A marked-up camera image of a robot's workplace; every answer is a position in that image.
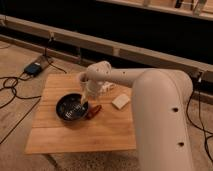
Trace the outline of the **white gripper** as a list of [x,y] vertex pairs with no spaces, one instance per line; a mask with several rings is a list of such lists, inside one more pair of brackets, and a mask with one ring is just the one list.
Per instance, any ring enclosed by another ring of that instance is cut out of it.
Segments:
[[78,74],[78,82],[83,91],[81,97],[81,105],[88,102],[88,97],[96,99],[100,96],[100,91],[103,86],[102,82],[88,79],[85,72],[80,72]]

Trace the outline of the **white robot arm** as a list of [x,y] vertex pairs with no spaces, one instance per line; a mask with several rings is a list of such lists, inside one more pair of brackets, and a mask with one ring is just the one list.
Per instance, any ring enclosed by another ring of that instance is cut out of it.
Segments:
[[131,108],[140,171],[195,171],[185,104],[193,91],[190,76],[175,69],[114,69],[107,61],[85,70],[86,94],[105,82],[131,89]]

